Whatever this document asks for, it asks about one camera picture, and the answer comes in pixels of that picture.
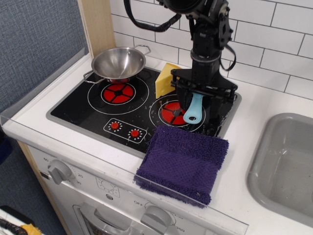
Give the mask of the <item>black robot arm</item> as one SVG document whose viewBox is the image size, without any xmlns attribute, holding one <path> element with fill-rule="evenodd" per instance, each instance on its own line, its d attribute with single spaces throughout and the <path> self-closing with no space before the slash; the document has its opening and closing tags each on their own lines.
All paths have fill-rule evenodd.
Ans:
<svg viewBox="0 0 313 235">
<path fill-rule="evenodd" d="M 172 86 L 175 87 L 183 119 L 198 124 L 202 119 L 202 99 L 218 98 L 233 102 L 237 85 L 220 74 L 221 54 L 228 45 L 233 30 L 229 26 L 229 7 L 225 0 L 161 0 L 164 7 L 189 20 L 193 47 L 191 69 L 173 69 Z"/>
</svg>

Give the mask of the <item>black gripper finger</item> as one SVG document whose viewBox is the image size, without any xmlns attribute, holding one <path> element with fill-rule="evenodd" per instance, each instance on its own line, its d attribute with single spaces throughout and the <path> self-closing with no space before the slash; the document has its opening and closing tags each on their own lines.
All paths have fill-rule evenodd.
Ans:
<svg viewBox="0 0 313 235">
<path fill-rule="evenodd" d="M 178 101 L 180 104 L 180 107 L 187 111 L 190 107 L 192 97 L 193 97 L 193 90 L 190 87 L 182 86 L 182 85 L 176 85 L 176 93 L 178 97 Z"/>
<path fill-rule="evenodd" d="M 221 122 L 230 112 L 234 101 L 217 97 L 204 97 L 204 108 L 209 122 Z"/>
</svg>

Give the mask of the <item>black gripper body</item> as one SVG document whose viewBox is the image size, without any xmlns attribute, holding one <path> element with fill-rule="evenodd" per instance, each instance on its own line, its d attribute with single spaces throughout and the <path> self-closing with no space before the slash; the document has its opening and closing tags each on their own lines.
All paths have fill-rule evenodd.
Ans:
<svg viewBox="0 0 313 235">
<path fill-rule="evenodd" d="M 233 101 L 238 86 L 220 74 L 221 56 L 192 57 L 190 69 L 173 69 L 172 86 L 182 85 L 192 88 L 193 93 Z"/>
</svg>

